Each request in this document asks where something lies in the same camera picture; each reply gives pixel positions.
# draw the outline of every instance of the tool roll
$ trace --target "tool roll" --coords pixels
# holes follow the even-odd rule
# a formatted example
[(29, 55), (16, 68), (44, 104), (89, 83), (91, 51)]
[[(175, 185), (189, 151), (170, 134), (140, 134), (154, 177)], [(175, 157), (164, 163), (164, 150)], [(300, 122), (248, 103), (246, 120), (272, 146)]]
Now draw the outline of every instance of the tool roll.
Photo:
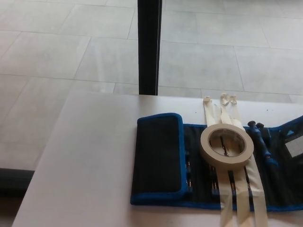
[[(131, 204), (222, 209), (216, 171), (200, 154), (206, 128), (183, 124), (176, 113), (138, 119)], [(245, 131), (254, 144), (267, 211), (303, 210), (303, 116), (274, 128), (253, 123)], [(270, 155), (261, 152), (260, 138)], [(232, 172), (228, 175), (236, 210)]]

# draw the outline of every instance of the gray tile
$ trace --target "gray tile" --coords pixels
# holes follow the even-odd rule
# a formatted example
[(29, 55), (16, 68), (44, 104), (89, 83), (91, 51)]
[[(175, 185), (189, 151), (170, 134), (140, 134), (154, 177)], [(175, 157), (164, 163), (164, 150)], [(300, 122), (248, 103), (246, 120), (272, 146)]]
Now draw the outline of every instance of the gray tile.
[(222, 0), (166, 0), (166, 10), (225, 13)]
[(14, 5), (15, 0), (0, 0), (0, 15)]
[(138, 9), (135, 10), (128, 39), (138, 40)]
[(114, 93), (123, 95), (138, 95), (139, 86), (137, 84), (116, 84)]
[(45, 146), (72, 82), (66, 79), (30, 78), (0, 126), (0, 141)]
[(226, 90), (207, 90), (207, 89), (202, 89), (201, 92), (202, 92), (202, 97), (210, 96), (213, 99), (219, 99), (222, 93), (227, 93), (229, 95), (236, 95), (237, 100), (256, 101), (256, 102), (274, 102), (274, 103), (291, 102), (289, 96), (284, 94), (226, 91)]
[(44, 146), (0, 142), (0, 168), (35, 170)]
[(20, 32), (0, 31), (0, 57), (8, 50)]
[(303, 51), (235, 47), (245, 91), (303, 95)]
[(258, 18), (197, 13), (199, 43), (268, 47)]
[(98, 5), (104, 6), (106, 0), (47, 0), (48, 2), (61, 2), (71, 4), (83, 4), (83, 5)]
[(225, 0), (224, 7), (229, 14), (285, 16), (276, 0)]
[(126, 39), (133, 14), (131, 8), (76, 5), (60, 33)]
[(76, 79), (138, 83), (138, 41), (92, 38)]
[(296, 95), (289, 95), (289, 96), (290, 96), (290, 100), (293, 103), (303, 104), (303, 96), (296, 96)]
[(89, 37), (22, 33), (0, 60), (0, 73), (74, 77)]
[(120, 6), (120, 7), (130, 7), (136, 8), (138, 4), (137, 0), (107, 0), (107, 6)]
[(270, 47), (303, 49), (303, 20), (262, 17), (260, 21)]
[(178, 43), (198, 43), (195, 13), (164, 11), (161, 39)]
[(277, 0), (286, 17), (303, 18), (303, 1)]
[(242, 91), (233, 47), (163, 41), (161, 86)]
[(72, 7), (70, 4), (16, 1), (0, 17), (0, 29), (56, 33)]
[(0, 123), (14, 105), (28, 78), (0, 75)]
[(159, 86), (158, 95), (159, 96), (177, 96), (177, 97), (201, 98), (201, 90), (196, 89), (196, 88)]
[(83, 80), (76, 80), (72, 85), (73, 90), (93, 91), (100, 93), (113, 93), (114, 88), (115, 88), (115, 83), (83, 81)]

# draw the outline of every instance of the black pouch flap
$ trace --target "black pouch flap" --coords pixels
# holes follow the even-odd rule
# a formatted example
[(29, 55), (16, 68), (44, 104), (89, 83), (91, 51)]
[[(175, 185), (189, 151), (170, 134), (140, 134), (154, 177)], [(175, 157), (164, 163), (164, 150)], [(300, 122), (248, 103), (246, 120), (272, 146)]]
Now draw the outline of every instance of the black pouch flap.
[(186, 191), (181, 116), (163, 113), (138, 119), (131, 204), (177, 200)]

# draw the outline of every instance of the tape strip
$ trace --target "tape strip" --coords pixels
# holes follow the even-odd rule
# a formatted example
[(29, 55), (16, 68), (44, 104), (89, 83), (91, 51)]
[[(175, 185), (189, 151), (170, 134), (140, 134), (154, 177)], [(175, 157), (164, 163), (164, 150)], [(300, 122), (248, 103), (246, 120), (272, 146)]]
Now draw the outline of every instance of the tape strip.
[[(222, 123), (227, 124), (233, 124), (237, 126), (239, 123), (236, 122), (237, 120), (233, 121), (233, 119), (230, 118), (227, 110), (226, 105), (229, 103), (230, 99), (227, 94), (222, 94), (221, 98), (221, 109), (222, 109)], [(235, 152), (235, 154), (241, 152), (240, 148), (237, 147), (236, 143), (233, 143), (231, 140), (227, 140), (228, 142), (225, 142), (226, 148), (229, 150), (229, 153), (232, 154)], [(251, 141), (248, 138), (245, 138), (244, 141), (248, 143), (248, 141)], [(249, 154), (249, 157), (252, 155), (253, 152), (253, 144), (246, 144), (246, 146), (249, 146), (250, 153), (247, 153), (246, 150), (244, 150), (239, 156), (243, 154)], [(249, 157), (245, 156), (245, 161), (243, 162), (245, 165), (248, 163)], [(236, 186), (236, 196), (237, 196), (237, 221), (238, 225), (240, 227), (250, 227), (250, 201), (249, 201), (249, 192), (246, 182), (246, 176), (244, 171), (244, 165), (239, 169), (233, 171), (233, 177), (235, 180), (235, 186)]]
[[(221, 121), (217, 117), (217, 121), (214, 118), (213, 104), (210, 97), (206, 97), (203, 100), (206, 123), (208, 126), (214, 125)], [(212, 140), (210, 141), (212, 146), (217, 149), (217, 152), (223, 153), (223, 148), (221, 141)], [(218, 178), (218, 186), (220, 192), (220, 204), (221, 204), (221, 217), (220, 217), (220, 227), (233, 227), (232, 223), (232, 189), (229, 181), (229, 176), (227, 171), (218, 171), (216, 169), (216, 174)]]
[[(236, 96), (231, 96), (231, 103), (235, 124), (242, 130), (245, 130), (241, 124)], [(249, 177), (250, 188), (254, 202), (256, 227), (268, 227), (268, 217), (263, 185), (259, 175), (256, 160), (253, 155), (251, 156), (250, 160), (248, 161), (248, 164), (246, 165), (246, 171)]]
[(216, 124), (216, 120), (214, 118), (213, 102), (209, 96), (206, 96), (203, 99), (203, 105), (204, 105), (207, 126)]

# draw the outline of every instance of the black pole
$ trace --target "black pole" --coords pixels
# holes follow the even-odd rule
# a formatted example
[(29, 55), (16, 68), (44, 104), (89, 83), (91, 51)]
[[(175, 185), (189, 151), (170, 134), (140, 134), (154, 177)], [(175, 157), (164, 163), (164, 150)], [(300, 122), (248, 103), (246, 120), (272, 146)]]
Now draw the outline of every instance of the black pole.
[(162, 0), (138, 0), (139, 94), (158, 95)]

